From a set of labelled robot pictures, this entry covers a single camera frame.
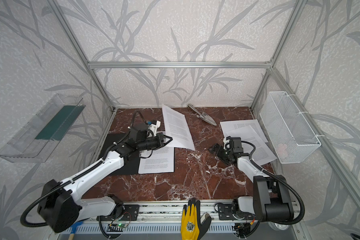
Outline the yellow black work glove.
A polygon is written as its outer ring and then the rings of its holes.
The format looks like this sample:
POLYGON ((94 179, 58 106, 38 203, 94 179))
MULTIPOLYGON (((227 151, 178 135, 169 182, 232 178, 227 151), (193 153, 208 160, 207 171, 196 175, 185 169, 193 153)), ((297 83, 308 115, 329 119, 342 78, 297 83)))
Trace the yellow black work glove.
POLYGON ((209 214, 201 216, 201 202, 195 198, 190 199, 182 212, 182 240, 200 240, 209 230, 211 222, 209 214))

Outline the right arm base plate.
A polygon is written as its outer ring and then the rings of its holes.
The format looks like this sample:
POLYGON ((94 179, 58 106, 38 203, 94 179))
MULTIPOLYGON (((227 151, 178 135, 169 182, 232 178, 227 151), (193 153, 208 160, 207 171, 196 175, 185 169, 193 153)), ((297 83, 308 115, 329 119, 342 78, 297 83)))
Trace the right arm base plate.
POLYGON ((233 215, 232 204, 216 203, 214 205, 215 211, 218 213, 221 221, 234 221, 236 218, 233 215))

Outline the blank-side paper sheet right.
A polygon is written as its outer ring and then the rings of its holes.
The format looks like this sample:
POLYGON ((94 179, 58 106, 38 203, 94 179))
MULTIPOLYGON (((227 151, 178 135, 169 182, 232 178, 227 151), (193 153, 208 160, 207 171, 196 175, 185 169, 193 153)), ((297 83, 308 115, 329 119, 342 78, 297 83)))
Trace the blank-side paper sheet right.
POLYGON ((263 166, 277 159, 275 154, 271 151, 271 149, 266 145, 266 143, 253 131, 253 129, 249 129, 247 135, 240 134, 238 137, 241 138, 242 141, 250 142, 255 145, 256 150, 253 153, 253 159, 256 164, 259 166, 263 166))

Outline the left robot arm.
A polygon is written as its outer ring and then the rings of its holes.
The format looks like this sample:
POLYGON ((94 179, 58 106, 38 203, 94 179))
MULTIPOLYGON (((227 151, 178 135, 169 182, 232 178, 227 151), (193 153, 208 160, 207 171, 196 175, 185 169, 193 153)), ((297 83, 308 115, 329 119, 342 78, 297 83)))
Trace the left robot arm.
POLYGON ((61 233, 81 220, 111 214, 118 204, 116 197, 83 200, 82 196, 102 179, 126 165, 125 159, 130 155, 155 151, 172 140, 164 133, 157 133, 142 141, 129 139, 127 142, 113 143, 102 158, 86 169, 61 182, 47 182, 37 212, 55 233, 61 233))

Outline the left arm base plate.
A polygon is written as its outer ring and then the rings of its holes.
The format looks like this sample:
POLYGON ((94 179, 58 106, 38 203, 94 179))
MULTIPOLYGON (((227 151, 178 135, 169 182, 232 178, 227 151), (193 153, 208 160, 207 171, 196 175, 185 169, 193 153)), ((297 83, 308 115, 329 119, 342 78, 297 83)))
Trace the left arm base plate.
POLYGON ((124 205, 120 221, 137 221, 140 205, 124 205))

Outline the clear plastic wall tray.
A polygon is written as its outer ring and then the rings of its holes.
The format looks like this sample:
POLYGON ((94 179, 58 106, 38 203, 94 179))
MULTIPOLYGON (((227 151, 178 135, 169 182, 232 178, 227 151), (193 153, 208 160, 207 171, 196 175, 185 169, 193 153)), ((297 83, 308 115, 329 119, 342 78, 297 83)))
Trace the clear plastic wall tray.
POLYGON ((44 163, 86 105, 82 97, 56 94, 0 149, 11 163, 44 163))

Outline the pink object in basket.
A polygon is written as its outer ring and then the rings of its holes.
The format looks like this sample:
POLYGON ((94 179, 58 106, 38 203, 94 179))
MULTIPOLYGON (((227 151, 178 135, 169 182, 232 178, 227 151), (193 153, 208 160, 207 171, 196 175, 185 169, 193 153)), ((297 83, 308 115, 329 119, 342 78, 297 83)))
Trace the pink object in basket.
POLYGON ((285 160, 289 156, 288 145, 278 144, 276 152, 280 160, 285 160))

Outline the silver metal trowel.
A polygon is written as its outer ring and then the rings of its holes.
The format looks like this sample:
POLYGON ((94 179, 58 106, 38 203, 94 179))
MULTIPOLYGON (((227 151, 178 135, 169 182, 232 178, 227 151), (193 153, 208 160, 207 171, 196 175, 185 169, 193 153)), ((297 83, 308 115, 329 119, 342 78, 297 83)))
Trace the silver metal trowel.
POLYGON ((197 114, 198 118, 202 119, 203 121, 205 121, 208 124, 217 126, 217 123, 215 122, 215 120, 211 116, 209 116, 207 113, 198 111, 192 104, 188 104, 187 107, 190 108, 192 111, 194 111, 197 114))

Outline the aluminium frame post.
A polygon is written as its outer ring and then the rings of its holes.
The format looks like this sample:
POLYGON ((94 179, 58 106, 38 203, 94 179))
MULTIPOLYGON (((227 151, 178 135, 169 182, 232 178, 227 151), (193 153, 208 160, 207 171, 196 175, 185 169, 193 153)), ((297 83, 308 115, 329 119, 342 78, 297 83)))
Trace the aluminium frame post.
POLYGON ((78 55, 78 57, 80 59, 80 61, 84 65, 84 68, 85 68, 86 72, 88 73, 88 75, 90 76, 92 82, 95 84, 95 86, 97 87, 97 89, 101 93, 101 95, 104 98, 104 100, 105 100, 107 106, 109 107, 109 109, 112 112, 114 112, 115 107, 114 107, 110 97, 106 93, 106 91, 105 91, 103 85, 101 84, 100 80, 96 76, 94 70, 92 70, 90 68, 89 61, 88 61, 82 47, 80 46, 80 43, 79 43, 78 39, 76 38, 73 30, 71 29, 71 26, 70 26, 68 20, 66 19, 65 15, 63 13, 63 10, 61 9, 61 7, 59 6, 57 1, 47 0, 47 3, 49 5, 51 13, 58 20, 60 26, 62 27, 64 33, 66 34, 68 40, 70 41, 72 47, 74 48, 76 54, 78 55))

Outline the printed paper sheet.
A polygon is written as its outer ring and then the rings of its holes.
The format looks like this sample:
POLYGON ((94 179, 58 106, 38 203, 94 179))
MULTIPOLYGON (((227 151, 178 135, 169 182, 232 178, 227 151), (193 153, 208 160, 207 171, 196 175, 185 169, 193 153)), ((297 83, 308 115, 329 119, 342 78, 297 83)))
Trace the printed paper sheet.
POLYGON ((175 170, 175 148, 163 147, 153 151, 142 151, 138 174, 173 173, 175 170))
POLYGON ((239 120, 220 122, 224 137, 238 137, 240 134, 247 135, 250 128, 265 142, 268 140, 258 120, 239 120))
POLYGON ((195 151, 194 141, 192 139, 185 115, 166 105, 162 106, 162 112, 166 135, 173 138, 168 146, 195 151))

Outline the clear round plastic lid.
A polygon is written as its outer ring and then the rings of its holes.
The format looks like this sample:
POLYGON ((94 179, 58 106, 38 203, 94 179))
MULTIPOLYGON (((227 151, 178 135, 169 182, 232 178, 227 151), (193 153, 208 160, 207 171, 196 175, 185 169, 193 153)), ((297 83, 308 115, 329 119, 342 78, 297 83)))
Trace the clear round plastic lid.
POLYGON ((268 222, 268 224, 270 228, 273 229, 274 231, 286 231, 290 227, 289 225, 282 225, 273 222, 268 222))

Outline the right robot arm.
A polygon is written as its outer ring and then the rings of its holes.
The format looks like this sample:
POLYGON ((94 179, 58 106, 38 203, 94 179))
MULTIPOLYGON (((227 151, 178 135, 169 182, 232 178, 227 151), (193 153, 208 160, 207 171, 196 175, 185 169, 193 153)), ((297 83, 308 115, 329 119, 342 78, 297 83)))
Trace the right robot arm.
POLYGON ((255 163, 256 146, 240 138, 228 138, 223 145, 215 144, 209 152, 226 165, 234 165, 253 183, 253 213, 261 222, 293 225, 295 217, 290 192, 293 189, 281 175, 274 175, 255 163))

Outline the green circuit board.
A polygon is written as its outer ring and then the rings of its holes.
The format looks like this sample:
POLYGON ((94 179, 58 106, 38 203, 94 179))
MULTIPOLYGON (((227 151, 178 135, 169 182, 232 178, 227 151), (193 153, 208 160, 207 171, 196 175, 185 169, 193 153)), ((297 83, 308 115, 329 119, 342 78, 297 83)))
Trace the green circuit board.
POLYGON ((129 226, 130 223, 110 223, 107 226, 107 231, 111 233, 123 232, 129 226))

